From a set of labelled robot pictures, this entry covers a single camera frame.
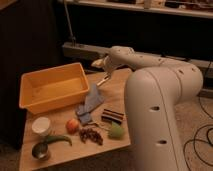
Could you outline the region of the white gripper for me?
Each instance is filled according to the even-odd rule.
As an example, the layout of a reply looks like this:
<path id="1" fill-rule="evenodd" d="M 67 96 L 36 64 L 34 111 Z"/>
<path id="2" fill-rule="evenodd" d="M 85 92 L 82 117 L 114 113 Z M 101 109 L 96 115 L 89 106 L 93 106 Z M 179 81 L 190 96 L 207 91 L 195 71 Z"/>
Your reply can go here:
<path id="1" fill-rule="evenodd" d="M 98 59 L 92 62 L 92 67 L 102 68 L 106 71 L 104 74 L 104 79 L 110 79 L 111 73 L 117 68 L 116 62 L 110 57 L 106 56 L 103 60 Z"/>

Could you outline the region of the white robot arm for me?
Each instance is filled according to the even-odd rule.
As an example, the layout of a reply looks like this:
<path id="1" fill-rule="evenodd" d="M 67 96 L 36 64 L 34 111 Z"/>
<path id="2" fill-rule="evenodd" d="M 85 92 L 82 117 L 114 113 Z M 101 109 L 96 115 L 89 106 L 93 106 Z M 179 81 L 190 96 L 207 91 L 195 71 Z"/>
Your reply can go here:
<path id="1" fill-rule="evenodd" d="M 196 96 L 203 75 L 192 63 L 113 46 L 92 63 L 107 81 L 120 66 L 133 70 L 124 88 L 125 113 L 136 171 L 188 171 L 174 106 Z"/>

